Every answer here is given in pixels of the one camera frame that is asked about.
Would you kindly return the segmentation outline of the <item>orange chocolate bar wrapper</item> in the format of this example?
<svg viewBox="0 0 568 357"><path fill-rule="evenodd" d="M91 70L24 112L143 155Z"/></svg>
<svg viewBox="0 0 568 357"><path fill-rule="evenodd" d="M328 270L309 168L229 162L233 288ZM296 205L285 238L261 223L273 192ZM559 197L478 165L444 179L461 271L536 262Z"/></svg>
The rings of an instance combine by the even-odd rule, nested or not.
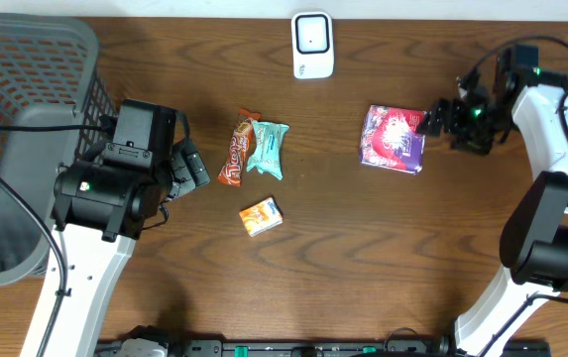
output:
<svg viewBox="0 0 568 357"><path fill-rule="evenodd" d="M227 159L217 177L224 184L240 186L242 172L248 160L248 151L254 138L253 124L262 118L259 112L241 108L230 141Z"/></svg>

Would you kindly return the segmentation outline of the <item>mint green tissue pack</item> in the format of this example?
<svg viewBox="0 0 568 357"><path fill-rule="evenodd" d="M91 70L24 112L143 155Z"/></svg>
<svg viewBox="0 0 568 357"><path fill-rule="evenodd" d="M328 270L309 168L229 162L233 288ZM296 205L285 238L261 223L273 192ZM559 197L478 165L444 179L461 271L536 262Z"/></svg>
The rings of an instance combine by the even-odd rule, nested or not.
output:
<svg viewBox="0 0 568 357"><path fill-rule="evenodd" d="M249 157L246 171L256 169L260 174L268 173L278 180L283 179L281 146L284 134L289 130L287 124L255 121L253 124L256 148Z"/></svg>

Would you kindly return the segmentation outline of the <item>purple pink floral packet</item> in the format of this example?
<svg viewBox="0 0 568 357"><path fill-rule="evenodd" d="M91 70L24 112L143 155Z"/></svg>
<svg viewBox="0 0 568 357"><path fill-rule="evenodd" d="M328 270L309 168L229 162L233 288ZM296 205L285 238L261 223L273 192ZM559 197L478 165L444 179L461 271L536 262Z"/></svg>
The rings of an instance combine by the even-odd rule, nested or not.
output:
<svg viewBox="0 0 568 357"><path fill-rule="evenodd" d="M424 118L424 111L372 105L363 123L360 163L417 175L422 170L425 136L416 129Z"/></svg>

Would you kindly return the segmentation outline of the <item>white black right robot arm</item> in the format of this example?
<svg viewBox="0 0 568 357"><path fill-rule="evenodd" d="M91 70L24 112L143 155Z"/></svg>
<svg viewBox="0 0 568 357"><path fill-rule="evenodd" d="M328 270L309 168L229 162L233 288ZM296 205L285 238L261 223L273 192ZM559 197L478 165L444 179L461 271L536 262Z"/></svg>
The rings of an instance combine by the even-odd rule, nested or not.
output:
<svg viewBox="0 0 568 357"><path fill-rule="evenodd" d="M503 228L495 277L429 356L502 356L543 304L568 304L568 75L540 66L538 40L490 50L493 89L481 84L475 65L458 77L458 98L435 102L417 127L426 136L450 134L452 148L478 155L517 130L533 179Z"/></svg>

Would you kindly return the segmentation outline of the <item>orange Kleenex tissue pack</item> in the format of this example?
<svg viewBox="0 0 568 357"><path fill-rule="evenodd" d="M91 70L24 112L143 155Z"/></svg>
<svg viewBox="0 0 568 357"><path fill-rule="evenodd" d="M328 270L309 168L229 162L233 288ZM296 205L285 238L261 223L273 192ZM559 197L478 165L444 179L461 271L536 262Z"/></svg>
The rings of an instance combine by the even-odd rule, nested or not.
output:
<svg viewBox="0 0 568 357"><path fill-rule="evenodd" d="M240 211L239 216L251 237L255 237L284 222L282 212L272 197L268 197Z"/></svg>

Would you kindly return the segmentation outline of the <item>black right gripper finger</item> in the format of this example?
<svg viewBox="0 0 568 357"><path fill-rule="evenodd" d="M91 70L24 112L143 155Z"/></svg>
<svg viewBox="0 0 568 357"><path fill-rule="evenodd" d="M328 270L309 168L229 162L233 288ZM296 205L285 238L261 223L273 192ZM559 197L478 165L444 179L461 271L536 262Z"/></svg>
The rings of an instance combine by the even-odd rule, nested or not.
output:
<svg viewBox="0 0 568 357"><path fill-rule="evenodd" d="M437 116L425 116L417 125L416 133L420 135L428 135L439 137L443 128L443 121Z"/></svg>
<svg viewBox="0 0 568 357"><path fill-rule="evenodd" d="M426 116L426 123L429 127L447 127L451 118L451 102L448 99L440 98L433 103Z"/></svg>

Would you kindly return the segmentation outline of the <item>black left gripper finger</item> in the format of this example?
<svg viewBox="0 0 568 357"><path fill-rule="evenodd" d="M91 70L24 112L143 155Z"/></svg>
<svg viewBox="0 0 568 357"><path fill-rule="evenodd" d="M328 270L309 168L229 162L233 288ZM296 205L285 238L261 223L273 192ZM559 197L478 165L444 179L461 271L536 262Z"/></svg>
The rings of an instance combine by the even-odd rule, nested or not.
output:
<svg viewBox="0 0 568 357"><path fill-rule="evenodd" d="M170 197L182 197L195 190L196 185L190 166L181 153L171 154L172 188Z"/></svg>
<svg viewBox="0 0 568 357"><path fill-rule="evenodd" d="M210 183L210 175L203 162L194 142L188 139L183 149L186 165L188 166L192 180L196 187Z"/></svg>

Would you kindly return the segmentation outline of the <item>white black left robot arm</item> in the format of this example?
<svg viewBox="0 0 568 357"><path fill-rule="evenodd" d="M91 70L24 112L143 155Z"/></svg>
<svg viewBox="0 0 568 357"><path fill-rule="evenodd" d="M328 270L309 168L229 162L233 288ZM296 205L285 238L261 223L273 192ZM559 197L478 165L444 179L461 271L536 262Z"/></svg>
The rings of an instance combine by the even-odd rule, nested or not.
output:
<svg viewBox="0 0 568 357"><path fill-rule="evenodd" d="M44 285L24 356L91 356L146 220L210 181L184 113L133 99L57 175Z"/></svg>

